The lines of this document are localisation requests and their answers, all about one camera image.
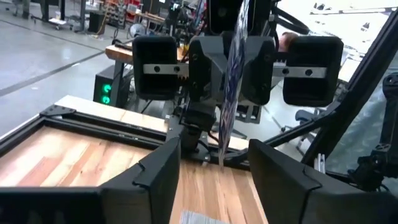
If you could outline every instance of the concrete floor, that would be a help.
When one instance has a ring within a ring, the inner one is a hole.
[[[0,110],[3,117],[0,135],[65,95],[92,100],[95,75],[114,64],[103,53],[111,44],[112,27],[106,28],[103,39],[94,39],[69,29],[55,30],[40,21],[36,24],[32,20],[25,21],[12,16],[5,7],[0,4]],[[40,12],[39,8],[31,8],[31,11]],[[123,40],[126,33],[121,30],[119,36]],[[284,103],[282,85],[273,89],[260,124],[237,121],[234,128],[248,138],[266,140],[279,134],[282,126],[298,125],[294,115],[301,108]],[[160,102],[155,102],[152,107],[159,105]],[[279,150],[301,159],[296,143],[297,140],[293,140]]]

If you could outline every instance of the wooden table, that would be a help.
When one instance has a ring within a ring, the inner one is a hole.
[[[66,96],[57,105],[82,113],[167,131],[164,120]],[[230,147],[248,142],[232,138]],[[42,128],[0,158],[0,186],[96,186],[118,175],[149,150],[52,128]],[[182,161],[170,223],[189,210],[227,223],[267,223],[250,172]]]
[[[110,45],[105,48],[105,54],[109,59],[132,65],[132,52],[130,50],[122,49],[120,47],[116,47],[115,45]],[[183,49],[178,48],[177,60],[181,60],[182,58]]]

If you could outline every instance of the table leg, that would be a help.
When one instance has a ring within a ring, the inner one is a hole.
[[[110,106],[115,106],[118,108],[122,108],[123,105],[119,105],[119,89],[122,85],[124,73],[124,63],[115,61],[114,64],[114,73],[113,73],[113,82],[112,82],[112,90],[111,90],[111,102]]]

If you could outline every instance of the person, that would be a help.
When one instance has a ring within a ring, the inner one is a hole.
[[[30,0],[22,0],[22,18],[24,19],[29,18],[29,6]],[[44,0],[40,0],[40,9],[42,11],[42,17],[44,17]]]
[[[279,52],[287,52],[290,46],[290,43],[297,38],[299,35],[293,32],[284,32],[279,39]]]

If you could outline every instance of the gray floor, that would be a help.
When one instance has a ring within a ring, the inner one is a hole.
[[[114,62],[103,50],[110,45],[113,28],[107,27],[104,37],[94,39],[75,34],[69,29],[55,30],[40,21],[25,21],[6,11],[0,3],[0,135],[50,106],[65,95],[92,100],[95,74]],[[31,12],[40,12],[31,8]],[[126,33],[119,32],[120,39]],[[283,102],[282,86],[276,86],[271,100],[262,111],[260,124],[237,121],[235,129],[249,138],[269,139],[280,133],[284,125],[296,126],[294,114],[301,109]],[[155,102],[148,113],[156,111]],[[297,141],[279,147],[289,156],[300,159]]]

